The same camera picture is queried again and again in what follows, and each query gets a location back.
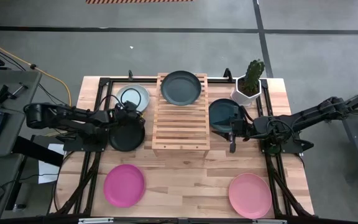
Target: dark gray plate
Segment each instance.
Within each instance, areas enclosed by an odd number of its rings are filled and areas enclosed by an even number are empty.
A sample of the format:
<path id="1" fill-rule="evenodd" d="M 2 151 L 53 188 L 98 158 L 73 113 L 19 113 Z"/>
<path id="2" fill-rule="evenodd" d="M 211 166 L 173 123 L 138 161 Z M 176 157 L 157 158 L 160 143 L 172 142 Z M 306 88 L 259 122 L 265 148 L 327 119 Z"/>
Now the dark gray plate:
<path id="1" fill-rule="evenodd" d="M 145 129 L 138 121 L 109 130 L 110 145 L 117 151 L 129 152 L 137 149 L 144 141 Z"/>
<path id="2" fill-rule="evenodd" d="M 229 99 L 218 99 L 209 106 L 209 124 L 223 133 L 230 133 L 232 127 L 230 118 L 234 117 L 234 107 L 238 108 L 238 116 L 244 118 L 245 114 L 235 101 Z"/>
<path id="3" fill-rule="evenodd" d="M 162 81 L 161 94 L 173 105 L 190 105 L 200 96 L 201 83 L 198 78 L 190 72 L 172 72 Z"/>

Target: wooden tabletop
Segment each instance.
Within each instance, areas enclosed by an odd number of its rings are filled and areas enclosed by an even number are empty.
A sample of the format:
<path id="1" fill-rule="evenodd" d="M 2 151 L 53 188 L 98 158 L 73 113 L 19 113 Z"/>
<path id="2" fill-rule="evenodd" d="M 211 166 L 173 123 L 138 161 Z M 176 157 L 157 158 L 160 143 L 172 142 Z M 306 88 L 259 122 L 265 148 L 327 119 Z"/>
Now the wooden tabletop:
<path id="1" fill-rule="evenodd" d="M 84 77 L 77 102 L 78 108 L 93 109 L 100 77 Z M 275 115 L 291 114 L 284 81 L 267 79 Z M 128 83 L 115 83 L 113 94 Z M 206 157 L 203 151 L 163 151 L 158 157 L 152 150 L 152 132 L 156 83 L 140 83 L 150 93 L 150 104 L 145 111 L 146 137 L 143 145 L 133 152 L 118 152 L 111 146 L 102 153 L 98 180 L 93 201 L 92 216 L 99 217 L 191 217 L 191 218 L 240 218 L 227 196 L 231 180 L 245 172 L 256 174 L 267 183 L 265 157 L 258 142 L 237 141 L 237 151 L 229 153 L 229 143 L 222 137 L 210 134 L 210 146 Z M 209 104 L 220 98 L 230 98 L 234 84 L 209 84 Z M 256 118 L 256 104 L 247 107 Z M 287 185 L 306 211 L 313 213 L 305 171 L 299 158 L 283 154 Z M 84 153 L 74 153 L 62 167 L 57 184 L 59 207 L 76 189 L 81 173 Z M 145 175 L 147 189 L 143 198 L 131 208 L 116 208 L 103 195 L 103 183 L 111 169 L 120 164 L 134 164 Z M 83 196 L 85 205 L 88 187 Z M 283 197 L 278 190 L 280 208 L 284 212 Z M 272 208 L 264 218 L 273 218 Z"/>

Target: white pot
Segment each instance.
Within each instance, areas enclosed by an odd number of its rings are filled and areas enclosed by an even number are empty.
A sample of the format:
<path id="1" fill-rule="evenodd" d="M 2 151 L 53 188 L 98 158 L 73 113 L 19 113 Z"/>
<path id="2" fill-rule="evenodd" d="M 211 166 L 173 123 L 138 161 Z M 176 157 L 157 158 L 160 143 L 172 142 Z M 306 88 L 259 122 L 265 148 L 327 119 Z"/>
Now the white pot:
<path id="1" fill-rule="evenodd" d="M 239 91 L 239 79 L 244 78 L 246 75 L 241 76 L 240 78 L 236 79 L 236 88 L 231 93 L 231 98 L 238 103 L 239 105 L 248 106 L 250 105 L 261 93 L 262 88 L 260 87 L 260 80 L 259 80 L 259 92 L 254 96 L 247 96 Z"/>

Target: wooden dish rack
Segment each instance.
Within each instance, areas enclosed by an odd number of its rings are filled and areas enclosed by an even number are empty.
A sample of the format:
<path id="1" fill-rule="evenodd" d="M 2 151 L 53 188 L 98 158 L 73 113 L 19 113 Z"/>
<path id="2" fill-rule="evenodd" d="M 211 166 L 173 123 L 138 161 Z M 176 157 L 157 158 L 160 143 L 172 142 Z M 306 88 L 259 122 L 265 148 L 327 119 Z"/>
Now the wooden dish rack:
<path id="1" fill-rule="evenodd" d="M 157 77 L 152 149 L 206 151 L 209 145 L 208 78 L 196 74 L 201 82 L 200 97 L 187 106 L 167 102 L 160 86 L 167 73 Z"/>

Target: yellow cable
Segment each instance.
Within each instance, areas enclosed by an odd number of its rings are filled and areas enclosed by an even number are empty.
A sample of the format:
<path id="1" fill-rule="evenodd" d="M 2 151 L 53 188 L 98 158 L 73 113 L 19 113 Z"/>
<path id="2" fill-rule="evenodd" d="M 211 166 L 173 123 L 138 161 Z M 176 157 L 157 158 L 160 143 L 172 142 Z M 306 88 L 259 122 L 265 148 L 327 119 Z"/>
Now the yellow cable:
<path id="1" fill-rule="evenodd" d="M 13 54 L 7 52 L 6 50 L 4 50 L 4 49 L 2 49 L 2 48 L 0 48 L 0 50 L 3 51 L 5 54 L 8 54 L 8 55 L 10 55 L 10 56 L 12 56 L 12 57 L 18 59 L 19 61 L 21 61 L 21 62 L 27 64 L 28 66 L 31 66 L 31 63 L 26 62 L 25 60 L 23 60 L 23 59 L 21 59 L 21 58 L 19 58 L 19 57 L 16 57 L 15 55 L 13 55 Z M 50 75 L 50 74 L 48 74 L 48 73 L 42 71 L 41 69 L 39 69 L 39 68 L 37 68 L 37 67 L 36 67 L 35 69 L 38 70 L 39 72 L 43 73 L 44 75 L 46 75 L 46 76 L 48 76 L 48 77 L 50 77 L 50 78 L 52 78 L 52 79 L 54 79 L 54 80 L 60 82 L 61 84 L 63 84 L 63 86 L 65 86 L 66 91 L 67 91 L 67 95 L 68 95 L 68 104 L 71 106 L 71 93 L 70 93 L 70 90 L 68 89 L 68 86 L 66 85 L 66 83 L 63 82 L 63 81 L 61 81 L 60 79 L 54 77 L 53 75 Z"/>

